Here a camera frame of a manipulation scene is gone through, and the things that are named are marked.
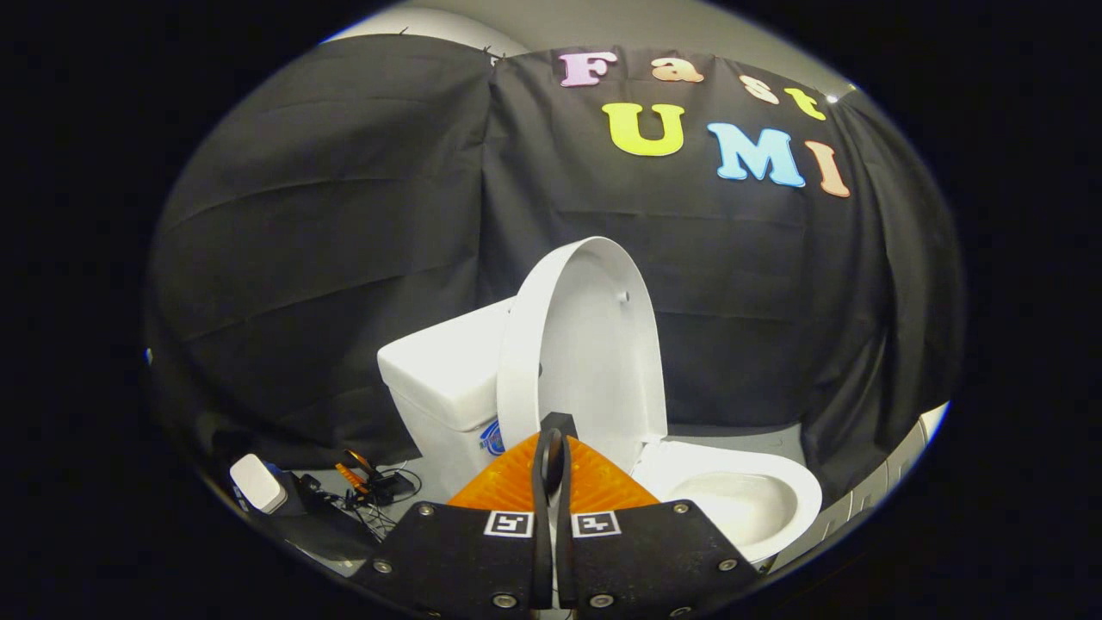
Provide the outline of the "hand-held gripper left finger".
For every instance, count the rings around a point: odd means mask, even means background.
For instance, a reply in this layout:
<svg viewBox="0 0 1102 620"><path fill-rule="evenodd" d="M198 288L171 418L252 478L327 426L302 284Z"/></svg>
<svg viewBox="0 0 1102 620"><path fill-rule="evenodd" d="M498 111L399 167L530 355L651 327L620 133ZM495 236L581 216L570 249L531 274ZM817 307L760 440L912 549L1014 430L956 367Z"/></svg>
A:
<svg viewBox="0 0 1102 620"><path fill-rule="evenodd" d="M410 617L534 617L554 599L552 489L554 431L541 428L451 501L410 505L350 583Z"/></svg>

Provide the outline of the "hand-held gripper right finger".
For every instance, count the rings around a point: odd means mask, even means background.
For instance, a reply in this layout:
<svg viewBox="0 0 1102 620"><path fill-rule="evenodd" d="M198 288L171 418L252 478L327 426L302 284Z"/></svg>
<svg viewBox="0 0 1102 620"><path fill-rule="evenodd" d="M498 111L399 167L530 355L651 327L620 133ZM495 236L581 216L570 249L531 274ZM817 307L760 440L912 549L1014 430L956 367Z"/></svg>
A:
<svg viewBox="0 0 1102 620"><path fill-rule="evenodd" d="M706 617L756 592L761 573L701 505L655 499L579 439L566 413L554 412L552 426L562 607L576 617Z"/></svg>

